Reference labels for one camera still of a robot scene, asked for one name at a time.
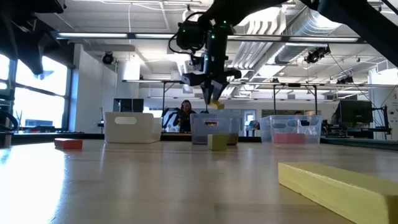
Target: red block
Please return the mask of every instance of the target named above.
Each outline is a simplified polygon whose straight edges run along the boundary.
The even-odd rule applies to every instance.
[[[305,134],[275,133],[274,144],[305,144]]]
[[[78,139],[55,139],[54,144],[59,149],[82,149],[83,140]]]

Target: person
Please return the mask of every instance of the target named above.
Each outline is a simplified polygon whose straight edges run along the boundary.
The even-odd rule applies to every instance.
[[[189,100],[184,100],[181,104],[182,113],[178,113],[174,119],[173,125],[180,125],[180,133],[191,132],[190,115],[196,113],[192,110],[192,105]]]

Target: security camera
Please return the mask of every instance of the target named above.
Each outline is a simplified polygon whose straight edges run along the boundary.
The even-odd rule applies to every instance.
[[[102,58],[102,62],[105,65],[111,65],[114,61],[113,53],[112,52],[106,52],[105,56]]]

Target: yellow foam block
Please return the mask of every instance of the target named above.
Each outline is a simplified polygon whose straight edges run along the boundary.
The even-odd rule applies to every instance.
[[[219,102],[218,100],[213,100],[211,99],[210,104],[209,104],[212,108],[214,109],[218,109],[218,110],[223,110],[225,105],[221,102]]]
[[[207,147],[213,151],[225,151],[229,136],[226,134],[207,135]]]
[[[352,222],[398,223],[398,183],[307,162],[280,163],[279,183]]]

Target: ceiling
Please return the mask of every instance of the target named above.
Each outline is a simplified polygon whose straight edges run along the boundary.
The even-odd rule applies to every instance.
[[[194,9],[206,10],[212,0],[201,0],[201,6],[192,6]],[[395,6],[398,0],[391,1]],[[41,14],[40,19],[59,31],[66,32],[163,32],[174,33],[177,31],[178,22],[182,22],[182,13],[186,9],[184,5],[171,6],[164,5],[166,11],[160,11],[159,4],[143,6],[130,4],[105,4],[100,1],[74,1],[66,0],[67,9],[63,14]],[[130,27],[129,27],[129,7],[130,7]],[[303,8],[301,2],[297,2],[295,7],[288,8],[287,20],[293,18],[299,10]],[[384,13],[386,17],[398,23],[398,16],[391,13]],[[245,33],[247,26],[238,27],[238,33]],[[349,27],[342,25],[331,35],[353,36],[356,35]],[[156,77],[156,74],[170,74],[177,69],[177,64],[170,61],[167,56],[167,41],[164,40],[90,40],[90,45],[134,45],[136,50],[146,61],[144,72],[145,78]],[[233,60],[239,51],[239,42],[228,43],[227,55]],[[374,50],[370,45],[350,45],[350,44],[331,44],[334,58],[343,70],[352,70],[354,80],[358,83],[367,82],[368,69],[374,63],[383,60],[382,55]],[[98,56],[104,52],[95,52]],[[127,60],[129,52],[119,52],[119,60]],[[307,69],[307,64],[303,63],[303,57],[297,58],[292,64],[284,68],[276,76],[280,82],[328,82],[330,77],[339,77],[341,68],[330,56],[324,58],[319,64],[311,65]]]

